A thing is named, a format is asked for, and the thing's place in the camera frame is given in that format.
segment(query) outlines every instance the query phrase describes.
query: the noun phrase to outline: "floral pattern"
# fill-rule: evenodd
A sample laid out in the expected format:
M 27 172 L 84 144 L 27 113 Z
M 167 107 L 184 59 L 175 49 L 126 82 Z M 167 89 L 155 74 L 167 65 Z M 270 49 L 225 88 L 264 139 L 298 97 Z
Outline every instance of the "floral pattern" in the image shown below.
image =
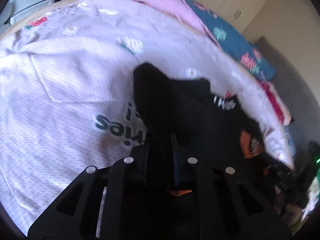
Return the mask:
M 193 5 L 197 6 L 202 11 L 210 13 L 215 19 L 218 18 L 218 15 L 214 11 L 212 11 L 209 8 L 203 6 L 202 4 L 194 2 Z
M 259 67 L 257 66 L 257 63 L 255 60 L 251 57 L 249 57 L 249 53 L 242 55 L 240 59 L 240 63 L 245 66 L 251 74 L 257 74 L 259 73 Z
M 45 22 L 45 21 L 47 21 L 47 20 L 48 20 L 48 18 L 47 18 L 46 16 L 41 17 L 41 18 L 39 18 L 38 20 L 36 20 L 35 22 L 31 22 L 31 23 L 27 24 L 27 25 L 24 27 L 24 30 L 31 30 L 31 29 L 33 29 L 34 27 L 40 25 L 41 23 L 43 23 L 43 22 Z
M 262 55 L 261 55 L 260 51 L 258 51 L 256 48 L 252 48 L 252 51 L 253 51 L 253 54 L 256 57 L 258 63 L 260 64 L 261 63 L 261 58 L 262 58 Z
M 261 81 L 270 80 L 274 76 L 276 70 L 232 25 L 196 1 L 185 0 L 185 3 L 207 26 L 223 51 L 243 65 L 250 74 Z

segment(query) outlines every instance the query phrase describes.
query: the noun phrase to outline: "cabinet handle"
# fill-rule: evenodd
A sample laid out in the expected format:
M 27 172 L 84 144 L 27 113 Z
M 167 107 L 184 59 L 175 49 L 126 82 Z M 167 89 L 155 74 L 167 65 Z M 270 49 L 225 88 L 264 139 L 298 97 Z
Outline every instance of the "cabinet handle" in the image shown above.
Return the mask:
M 235 18 L 238 13 L 239 13 L 239 9 L 236 11 L 236 13 L 233 15 L 233 17 Z
M 240 13 L 236 16 L 236 20 L 240 17 L 240 15 L 241 15 L 241 11 L 240 11 Z

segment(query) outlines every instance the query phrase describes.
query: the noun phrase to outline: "white wall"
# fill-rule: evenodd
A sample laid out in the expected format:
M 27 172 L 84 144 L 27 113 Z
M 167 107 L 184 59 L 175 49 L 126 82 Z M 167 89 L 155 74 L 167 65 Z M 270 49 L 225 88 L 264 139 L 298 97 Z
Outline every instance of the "white wall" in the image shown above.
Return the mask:
M 265 36 L 298 70 L 320 104 L 320 16 L 310 0 L 268 0 L 242 33 Z

